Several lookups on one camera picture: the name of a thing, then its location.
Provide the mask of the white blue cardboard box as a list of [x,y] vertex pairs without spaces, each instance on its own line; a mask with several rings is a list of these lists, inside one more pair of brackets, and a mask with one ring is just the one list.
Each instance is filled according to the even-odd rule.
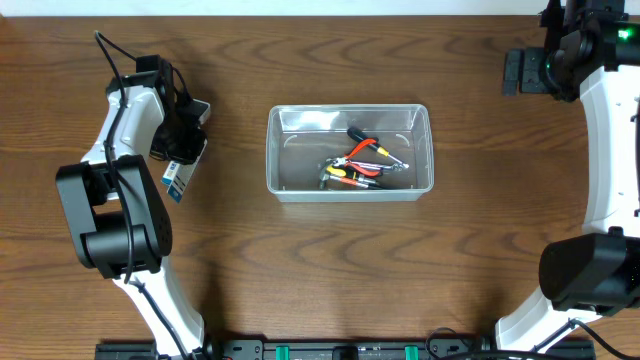
[[170,161],[167,166],[163,176],[162,176],[162,184],[167,188],[167,194],[170,198],[172,198],[176,203],[180,203],[184,192],[194,175],[199,161],[205,151],[205,147],[197,156],[196,160],[192,164],[180,164],[176,161]]

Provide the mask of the stubby yellow black screwdriver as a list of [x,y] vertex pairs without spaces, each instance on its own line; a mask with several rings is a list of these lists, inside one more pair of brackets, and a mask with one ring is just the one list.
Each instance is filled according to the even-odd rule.
[[325,169],[325,172],[328,174],[331,180],[336,180],[355,187],[369,188],[376,184],[375,180],[350,169],[328,166]]

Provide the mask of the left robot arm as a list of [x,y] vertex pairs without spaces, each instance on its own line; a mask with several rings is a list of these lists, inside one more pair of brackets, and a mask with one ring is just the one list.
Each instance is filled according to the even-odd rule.
[[172,225],[148,169],[157,157],[194,169],[207,145],[208,103],[177,89],[179,71],[158,55],[106,89],[109,110],[94,145],[55,182],[80,263],[135,304],[154,336],[152,359],[215,359],[205,321],[172,269]]

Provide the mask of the silver wrench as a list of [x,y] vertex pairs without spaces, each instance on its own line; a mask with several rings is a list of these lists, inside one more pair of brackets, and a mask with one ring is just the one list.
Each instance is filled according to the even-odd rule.
[[327,162],[337,168],[348,168],[369,177],[378,177],[385,172],[399,172],[404,167],[399,164],[385,165],[371,162],[348,160],[346,158],[331,158]]

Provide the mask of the small black orange hammer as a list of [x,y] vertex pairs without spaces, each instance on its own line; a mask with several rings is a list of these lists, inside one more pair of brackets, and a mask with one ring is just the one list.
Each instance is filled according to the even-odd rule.
[[325,166],[319,174],[319,188],[325,189],[329,181],[339,182],[352,187],[369,190],[384,190],[384,187],[375,179],[351,169]]

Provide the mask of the slim black yellow screwdriver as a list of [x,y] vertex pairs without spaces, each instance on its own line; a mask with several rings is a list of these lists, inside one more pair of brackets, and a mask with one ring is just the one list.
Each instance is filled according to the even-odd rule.
[[364,148],[369,148],[376,153],[387,157],[393,160],[399,167],[403,169],[408,169],[409,164],[400,160],[399,158],[392,155],[386,148],[384,148],[378,141],[377,138],[369,137],[364,131],[357,127],[350,127],[346,131],[347,135],[354,141],[357,142],[357,145],[351,150],[350,153],[346,155],[347,159],[352,159],[355,157],[361,150]]

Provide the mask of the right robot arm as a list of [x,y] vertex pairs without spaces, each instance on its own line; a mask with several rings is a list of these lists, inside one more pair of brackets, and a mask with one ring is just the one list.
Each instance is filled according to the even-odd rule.
[[581,235],[544,249],[538,287],[494,327],[508,359],[571,354],[574,329],[639,306],[639,26],[619,0],[550,0],[540,25],[543,46],[506,54],[502,92],[581,103],[589,190]]

